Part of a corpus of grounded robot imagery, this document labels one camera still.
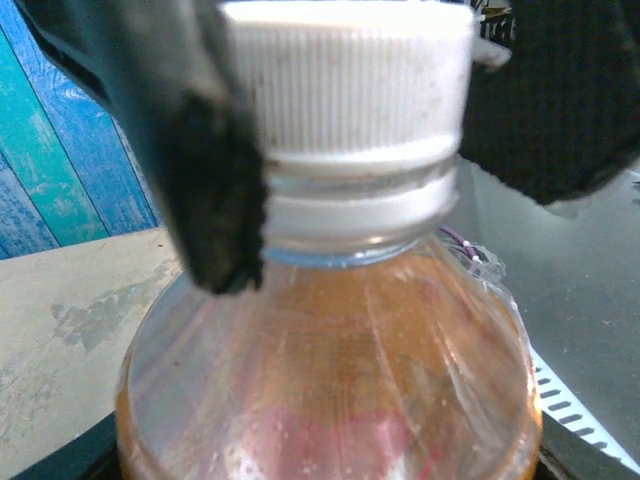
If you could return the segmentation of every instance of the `bottle cap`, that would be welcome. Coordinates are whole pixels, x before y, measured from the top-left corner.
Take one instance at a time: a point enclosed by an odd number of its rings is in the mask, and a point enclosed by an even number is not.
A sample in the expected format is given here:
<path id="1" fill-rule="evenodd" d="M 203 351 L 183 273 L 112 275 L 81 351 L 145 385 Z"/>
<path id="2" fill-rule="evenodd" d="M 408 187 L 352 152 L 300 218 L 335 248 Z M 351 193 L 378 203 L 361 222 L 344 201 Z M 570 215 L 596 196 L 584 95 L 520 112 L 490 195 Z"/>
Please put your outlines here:
<path id="1" fill-rule="evenodd" d="M 222 8 L 267 157 L 268 244 L 348 251 L 435 227 L 457 200 L 472 10 L 431 1 Z"/>

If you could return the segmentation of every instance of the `teal painted wood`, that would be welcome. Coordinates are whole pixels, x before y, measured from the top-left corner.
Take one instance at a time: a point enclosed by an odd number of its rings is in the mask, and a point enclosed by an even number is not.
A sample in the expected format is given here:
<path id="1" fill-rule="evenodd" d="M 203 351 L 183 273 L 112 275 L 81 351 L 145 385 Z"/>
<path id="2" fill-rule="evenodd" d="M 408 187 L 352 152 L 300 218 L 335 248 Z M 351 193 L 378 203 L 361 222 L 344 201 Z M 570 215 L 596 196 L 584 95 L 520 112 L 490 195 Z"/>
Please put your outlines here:
<path id="1" fill-rule="evenodd" d="M 44 58 L 12 0 L 0 0 L 0 23 L 107 231 L 155 227 L 111 117 Z"/>
<path id="2" fill-rule="evenodd" d="M 0 149 L 56 240 L 71 245 L 106 237 L 2 32 L 0 72 Z"/>
<path id="3" fill-rule="evenodd" d="M 138 159 L 136 158 L 136 155 L 133 153 L 133 149 L 129 144 L 129 140 L 127 140 L 127 136 L 124 133 L 124 130 L 122 130 L 115 119 L 113 120 L 113 124 L 116 127 L 116 131 L 118 132 L 118 136 L 120 137 L 120 141 L 122 142 L 122 147 L 124 148 L 125 152 L 127 152 L 129 162 L 131 163 L 131 167 L 136 174 L 136 178 L 138 179 L 138 182 L 140 182 L 140 187 L 142 188 L 144 197 L 147 199 L 147 203 L 149 204 L 149 208 L 151 209 L 153 218 L 158 225 L 162 225 L 163 222 L 162 217 L 160 216 L 160 210 L 158 210 L 158 207 L 156 206 L 155 200 L 153 199 L 153 194 L 151 193 L 151 189 L 149 188 L 149 184 L 147 183 L 147 179 L 144 178 L 142 169 L 140 168 L 140 164 L 138 163 Z"/>
<path id="4" fill-rule="evenodd" d="M 29 195 L 0 153 L 0 245 L 11 257 L 58 247 Z"/>

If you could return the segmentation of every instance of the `white vent grille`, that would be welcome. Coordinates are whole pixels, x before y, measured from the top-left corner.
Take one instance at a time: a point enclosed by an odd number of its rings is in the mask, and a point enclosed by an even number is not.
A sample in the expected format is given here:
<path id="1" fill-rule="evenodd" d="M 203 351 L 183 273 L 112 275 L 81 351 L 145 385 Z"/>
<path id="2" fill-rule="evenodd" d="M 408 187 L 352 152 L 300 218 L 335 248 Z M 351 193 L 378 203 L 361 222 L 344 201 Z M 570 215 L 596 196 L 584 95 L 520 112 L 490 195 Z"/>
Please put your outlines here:
<path id="1" fill-rule="evenodd" d="M 605 430 L 549 365 L 532 351 L 542 409 L 569 431 L 640 474 L 640 466 Z"/>

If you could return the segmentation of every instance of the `gray surface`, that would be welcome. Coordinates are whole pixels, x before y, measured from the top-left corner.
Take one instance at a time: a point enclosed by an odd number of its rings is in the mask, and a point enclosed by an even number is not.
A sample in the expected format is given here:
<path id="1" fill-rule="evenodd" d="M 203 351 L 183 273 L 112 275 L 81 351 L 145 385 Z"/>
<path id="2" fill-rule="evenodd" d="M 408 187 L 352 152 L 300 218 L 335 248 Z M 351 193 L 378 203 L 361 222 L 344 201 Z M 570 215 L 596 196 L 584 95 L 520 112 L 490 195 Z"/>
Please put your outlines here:
<path id="1" fill-rule="evenodd" d="M 534 348 L 640 459 L 640 174 L 564 219 L 465 169 L 477 220 L 451 225 L 506 263 Z"/>
<path id="2" fill-rule="evenodd" d="M 0 479 L 113 410 L 131 338 L 179 271 L 161 229 L 0 262 Z"/>

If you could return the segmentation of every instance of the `clear plastic bottle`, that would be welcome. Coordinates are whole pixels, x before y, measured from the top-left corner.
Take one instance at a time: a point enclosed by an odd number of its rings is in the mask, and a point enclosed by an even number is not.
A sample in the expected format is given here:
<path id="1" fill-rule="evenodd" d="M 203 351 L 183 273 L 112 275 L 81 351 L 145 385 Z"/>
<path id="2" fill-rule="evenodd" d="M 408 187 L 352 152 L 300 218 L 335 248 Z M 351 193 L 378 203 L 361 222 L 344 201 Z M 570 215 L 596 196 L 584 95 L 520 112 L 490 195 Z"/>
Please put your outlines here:
<path id="1" fill-rule="evenodd" d="M 508 293 L 434 237 L 357 266 L 379 253 L 274 259 L 239 297 L 169 287 L 124 363 L 130 478 L 531 478 L 541 416 Z"/>
<path id="2" fill-rule="evenodd" d="M 457 199 L 472 12 L 223 8 L 268 159 L 265 283 L 213 298 L 181 277 L 151 309 L 116 402 L 129 478 L 529 478 L 520 318 L 428 235 Z"/>

